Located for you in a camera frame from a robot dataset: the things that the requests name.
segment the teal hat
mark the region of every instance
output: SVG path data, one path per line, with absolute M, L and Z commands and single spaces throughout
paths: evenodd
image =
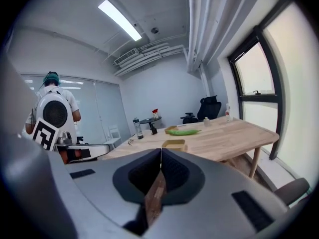
M 60 77 L 57 75 L 57 73 L 49 72 L 44 78 L 43 78 L 43 83 L 46 80 L 56 80 L 58 85 L 61 84 L 60 82 Z

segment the person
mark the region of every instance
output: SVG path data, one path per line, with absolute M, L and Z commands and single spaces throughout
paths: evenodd
M 71 109 L 72 109 L 73 121 L 74 122 L 80 121 L 81 114 L 79 111 L 79 107 L 76 104 L 75 97 L 73 96 L 73 94 L 70 91 L 58 87 L 58 85 L 60 84 L 59 75 L 56 72 L 49 72 L 43 78 L 43 84 L 44 84 L 44 88 L 42 88 L 41 90 L 39 90 L 36 93 L 37 101 L 36 101 L 36 104 L 35 104 L 34 108 L 32 109 L 32 111 L 31 111 L 31 113 L 30 113 L 30 115 L 25 123 L 25 131 L 28 134 L 32 134 L 35 123 L 36 123 L 36 107 L 37 107 L 38 103 L 40 102 L 41 98 L 44 95 L 46 95 L 48 92 L 59 93 L 63 97 L 65 97 L 66 100 L 68 101 L 68 103 L 70 104 Z

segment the gray chair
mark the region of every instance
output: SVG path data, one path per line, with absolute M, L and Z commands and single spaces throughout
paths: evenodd
M 288 206 L 306 193 L 309 187 L 305 178 L 299 178 L 279 188 L 274 193 Z

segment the white t-shirt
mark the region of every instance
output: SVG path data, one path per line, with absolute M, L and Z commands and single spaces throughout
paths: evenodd
M 36 103 L 35 103 L 35 106 L 33 108 L 33 113 L 31 112 L 27 121 L 25 122 L 26 124 L 31 124 L 32 122 L 32 117 L 33 117 L 33 123 L 35 124 L 36 123 L 36 107 L 38 106 L 38 103 L 40 102 L 41 98 L 48 92 L 52 91 L 52 92 L 56 92 L 56 90 L 58 89 L 61 89 L 60 87 L 57 87 L 57 86 L 54 86 L 54 85 L 51 85 L 51 86 L 47 86 L 47 87 L 44 87 L 43 89 L 41 89 L 40 91 L 38 91 L 36 93 L 36 97 L 37 97 L 37 100 L 36 100 Z M 72 109 L 72 112 L 75 112 L 76 110 L 79 109 L 78 105 L 76 104 L 76 101 L 75 101 L 75 97 L 74 95 L 68 91 L 68 90 L 65 90 L 63 89 L 62 91 L 59 91 L 59 93 L 66 98 L 66 100 L 69 102 L 70 106 L 71 106 L 71 109 Z

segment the black office chair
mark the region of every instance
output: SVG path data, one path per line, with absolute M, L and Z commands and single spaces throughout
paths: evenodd
M 217 96 L 202 98 L 200 100 L 201 106 L 197 113 L 197 118 L 195 118 L 193 113 L 185 113 L 187 116 L 181 117 L 183 124 L 201 122 L 205 117 L 211 120 L 217 118 L 221 108 L 221 102 L 218 102 L 216 97 Z

